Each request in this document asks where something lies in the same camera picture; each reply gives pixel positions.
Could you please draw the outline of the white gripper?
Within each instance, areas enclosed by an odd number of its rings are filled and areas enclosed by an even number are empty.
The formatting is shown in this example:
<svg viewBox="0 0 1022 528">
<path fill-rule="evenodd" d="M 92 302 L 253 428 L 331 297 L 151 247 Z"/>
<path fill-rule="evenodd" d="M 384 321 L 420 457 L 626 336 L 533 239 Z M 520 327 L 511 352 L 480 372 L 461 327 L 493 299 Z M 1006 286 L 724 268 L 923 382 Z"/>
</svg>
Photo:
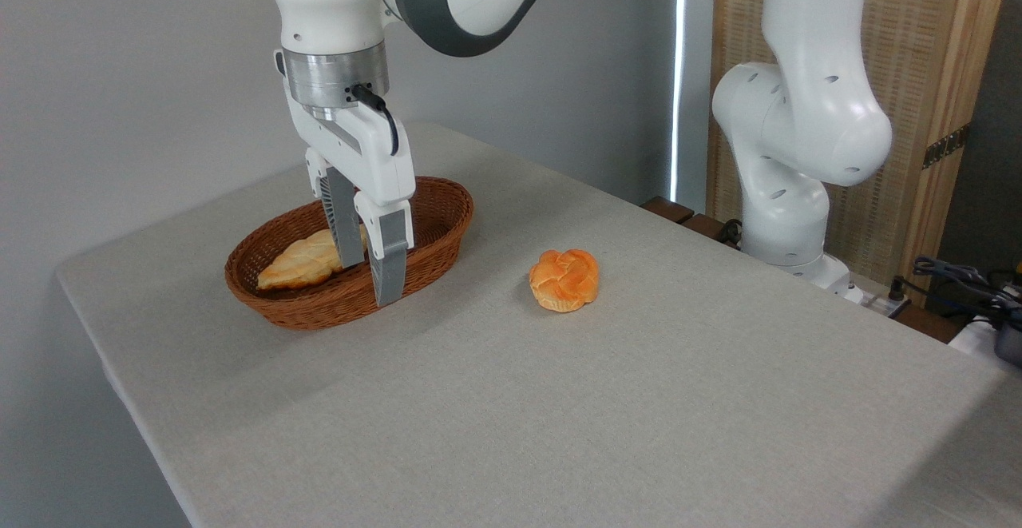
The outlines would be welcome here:
<svg viewBox="0 0 1022 528">
<path fill-rule="evenodd" d="M 351 268 L 366 259 L 359 214 L 367 229 L 376 304 L 390 305 L 404 294 L 406 255 L 414 247 L 408 200 L 416 181 L 404 125 L 394 121 L 393 154 L 390 122 L 367 105 L 333 109 L 332 119 L 326 121 L 309 113 L 291 95 L 286 99 L 296 131 L 309 146 L 307 175 L 340 262 Z M 355 193 L 355 187 L 361 192 Z"/>
</svg>

